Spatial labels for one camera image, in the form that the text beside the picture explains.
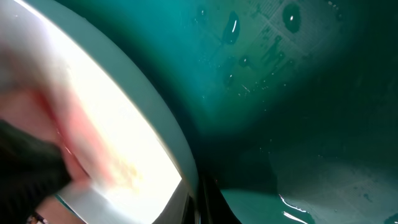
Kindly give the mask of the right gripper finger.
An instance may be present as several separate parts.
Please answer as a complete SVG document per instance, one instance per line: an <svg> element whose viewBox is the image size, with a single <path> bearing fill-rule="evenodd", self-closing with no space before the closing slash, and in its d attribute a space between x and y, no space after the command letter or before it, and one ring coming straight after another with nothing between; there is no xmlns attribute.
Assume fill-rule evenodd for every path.
<svg viewBox="0 0 398 224"><path fill-rule="evenodd" d="M236 218L214 179L201 175L198 197L189 197L185 204L182 224L241 224Z"/></svg>

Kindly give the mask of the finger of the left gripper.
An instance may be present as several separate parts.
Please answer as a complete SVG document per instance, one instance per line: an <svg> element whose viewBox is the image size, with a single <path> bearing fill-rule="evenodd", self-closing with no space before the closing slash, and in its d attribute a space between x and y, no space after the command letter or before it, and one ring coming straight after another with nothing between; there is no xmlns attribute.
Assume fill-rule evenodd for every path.
<svg viewBox="0 0 398 224"><path fill-rule="evenodd" d="M56 144L1 121L1 223L25 223L71 181Z"/></svg>

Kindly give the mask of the light blue plate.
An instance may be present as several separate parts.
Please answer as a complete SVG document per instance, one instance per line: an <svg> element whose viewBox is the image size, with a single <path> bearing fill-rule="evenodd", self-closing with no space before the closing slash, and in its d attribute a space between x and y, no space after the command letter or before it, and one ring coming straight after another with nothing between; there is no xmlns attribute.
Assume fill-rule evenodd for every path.
<svg viewBox="0 0 398 224"><path fill-rule="evenodd" d="M82 223L182 223L198 174L177 121L107 36L55 1L1 2L1 91L41 92L90 156L91 187L62 190Z"/></svg>

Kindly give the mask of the green pink sponge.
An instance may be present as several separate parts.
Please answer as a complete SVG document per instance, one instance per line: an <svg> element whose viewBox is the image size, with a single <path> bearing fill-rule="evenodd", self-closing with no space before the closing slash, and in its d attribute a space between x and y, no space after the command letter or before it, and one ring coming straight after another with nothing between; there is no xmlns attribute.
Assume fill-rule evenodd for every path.
<svg viewBox="0 0 398 224"><path fill-rule="evenodd" d="M18 88L1 91L2 120L35 138L56 144L72 178L67 186L44 199L30 216L41 215L50 223L82 223L82 219L64 206L56 195L65 189L88 190L93 180L92 172L99 167L72 142L66 121L53 112L41 92Z"/></svg>

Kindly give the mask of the teal plastic tray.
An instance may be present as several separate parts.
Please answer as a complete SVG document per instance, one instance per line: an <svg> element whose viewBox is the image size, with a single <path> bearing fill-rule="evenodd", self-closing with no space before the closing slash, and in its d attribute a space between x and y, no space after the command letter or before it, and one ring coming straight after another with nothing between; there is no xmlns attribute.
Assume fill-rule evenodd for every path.
<svg viewBox="0 0 398 224"><path fill-rule="evenodd" d="M63 5L147 76L241 223L397 222L397 0Z"/></svg>

